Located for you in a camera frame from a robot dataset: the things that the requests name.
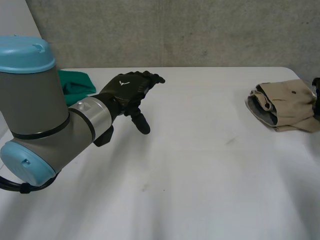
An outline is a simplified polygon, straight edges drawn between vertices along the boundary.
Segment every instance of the robotic hand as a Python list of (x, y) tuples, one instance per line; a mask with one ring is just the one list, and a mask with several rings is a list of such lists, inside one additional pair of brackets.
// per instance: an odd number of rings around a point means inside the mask
[[(150, 133), (150, 126), (141, 113), (139, 106), (147, 92), (158, 83), (165, 83), (165, 80), (158, 74), (148, 71), (129, 72), (114, 77), (98, 94), (93, 96), (105, 104), (110, 111), (112, 122), (119, 115), (131, 116), (132, 122), (142, 134)], [(111, 126), (93, 143), (97, 147), (107, 144), (112, 137), (114, 128)]]
[(148, 134), (139, 106), (155, 84), (164, 82), (148, 71), (120, 74), (99, 94), (68, 108), (48, 43), (37, 37), (0, 36), (0, 110), (13, 135), (0, 157), (26, 182), (0, 177), (0, 188), (27, 194), (49, 186), (91, 143), (100, 147), (111, 140), (119, 115), (130, 116)]
[(149, 134), (150, 127), (139, 106), (147, 92), (158, 83), (164, 84), (165, 80), (148, 71), (119, 74), (102, 89), (100, 95), (113, 96), (120, 105), (120, 112), (131, 116), (132, 122), (141, 133)]

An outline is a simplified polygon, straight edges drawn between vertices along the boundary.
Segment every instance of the khaki pants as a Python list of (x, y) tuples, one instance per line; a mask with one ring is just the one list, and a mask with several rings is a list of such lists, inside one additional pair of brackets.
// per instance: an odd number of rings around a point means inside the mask
[(245, 101), (252, 114), (277, 132), (320, 130), (313, 104), (316, 97), (301, 80), (261, 83), (251, 91)]

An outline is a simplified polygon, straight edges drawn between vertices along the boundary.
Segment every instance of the blue end cap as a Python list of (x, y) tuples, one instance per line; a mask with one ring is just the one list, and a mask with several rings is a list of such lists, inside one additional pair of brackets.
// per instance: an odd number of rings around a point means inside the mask
[(0, 150), (0, 157), (14, 175), (32, 186), (42, 186), (56, 175), (41, 157), (13, 141), (5, 143)]
[(56, 64), (49, 44), (40, 37), (0, 36), (0, 72), (34, 74)]

